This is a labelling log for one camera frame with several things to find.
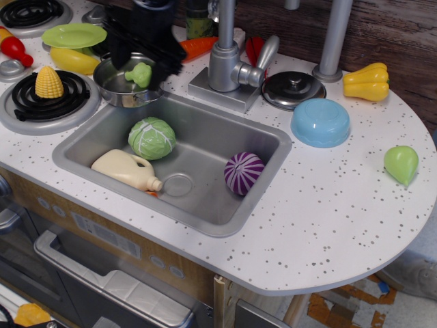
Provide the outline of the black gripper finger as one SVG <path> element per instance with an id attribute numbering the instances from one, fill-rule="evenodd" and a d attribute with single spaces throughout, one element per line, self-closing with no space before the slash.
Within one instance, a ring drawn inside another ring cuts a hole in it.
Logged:
<path id="1" fill-rule="evenodd" d="M 109 33 L 109 52 L 115 68 L 120 69 L 130 59 L 132 37 L 131 33 Z"/>
<path id="2" fill-rule="evenodd" d="M 152 77 L 148 88 L 156 90 L 170 75 L 179 75 L 182 70 L 183 54 L 148 55 L 152 63 Z"/>

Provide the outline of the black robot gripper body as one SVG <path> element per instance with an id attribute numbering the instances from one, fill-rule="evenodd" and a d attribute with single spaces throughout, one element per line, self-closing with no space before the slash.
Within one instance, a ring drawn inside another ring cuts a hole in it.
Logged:
<path id="1" fill-rule="evenodd" d="M 132 53 L 146 55 L 183 54 L 186 52 L 173 35 L 172 26 L 177 12 L 175 6 L 117 6 L 105 8 L 104 28 L 109 33 L 131 33 Z"/>

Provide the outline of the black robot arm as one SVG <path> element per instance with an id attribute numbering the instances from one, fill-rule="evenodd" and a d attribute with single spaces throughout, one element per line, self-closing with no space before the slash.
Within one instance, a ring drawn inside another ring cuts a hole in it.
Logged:
<path id="1" fill-rule="evenodd" d="M 182 70 L 186 51 L 172 32 L 177 1 L 134 1 L 128 10 L 115 5 L 105 7 L 103 21 L 111 60 L 120 69 L 133 53 L 152 61 L 149 89 L 155 90 L 171 75 Z"/>

